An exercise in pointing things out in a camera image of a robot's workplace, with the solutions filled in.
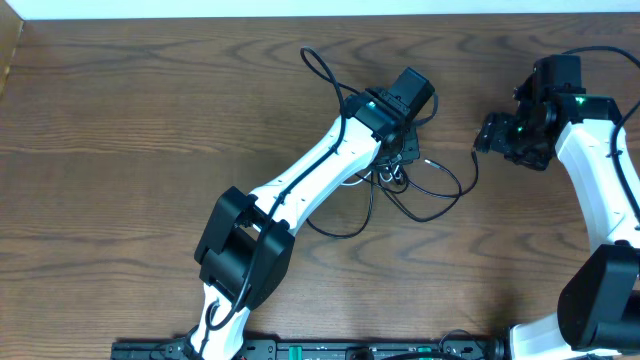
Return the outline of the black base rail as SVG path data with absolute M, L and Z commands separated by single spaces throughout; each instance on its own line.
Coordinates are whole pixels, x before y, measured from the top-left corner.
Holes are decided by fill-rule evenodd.
M 508 359 L 504 346 L 496 341 L 447 338 L 428 342 L 303 342 L 273 339 L 246 340 L 232 360 L 353 360 L 388 359 L 416 353 L 420 359 L 434 359 L 438 353 L 466 360 Z M 196 359 L 195 348 L 184 339 L 164 342 L 116 342 L 112 360 Z

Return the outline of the brown cardboard box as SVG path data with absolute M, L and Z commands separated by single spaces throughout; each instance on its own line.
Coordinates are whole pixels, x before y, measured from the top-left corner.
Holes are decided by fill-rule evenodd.
M 5 0 L 1 0 L 0 16 L 0 92 L 4 93 L 24 21 Z

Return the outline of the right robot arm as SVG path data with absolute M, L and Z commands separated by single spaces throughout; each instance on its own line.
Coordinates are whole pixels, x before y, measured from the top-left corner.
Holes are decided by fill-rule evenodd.
M 639 351 L 639 178 L 626 148 L 627 120 L 611 97 L 582 85 L 577 50 L 537 60 L 514 90 L 515 114 L 491 113 L 478 152 L 545 170 L 558 159 L 574 186 L 590 256 L 554 313 L 513 326 L 490 359 L 597 359 Z

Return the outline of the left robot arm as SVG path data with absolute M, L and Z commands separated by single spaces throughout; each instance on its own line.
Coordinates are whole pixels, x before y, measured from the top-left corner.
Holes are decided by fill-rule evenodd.
M 249 314 L 284 278 L 295 236 L 341 184 L 365 169 L 389 170 L 419 156 L 414 119 L 432 97 L 367 89 L 343 101 L 342 113 L 305 155 L 270 182 L 216 201 L 194 259 L 205 302 L 188 341 L 197 359 L 231 359 Z

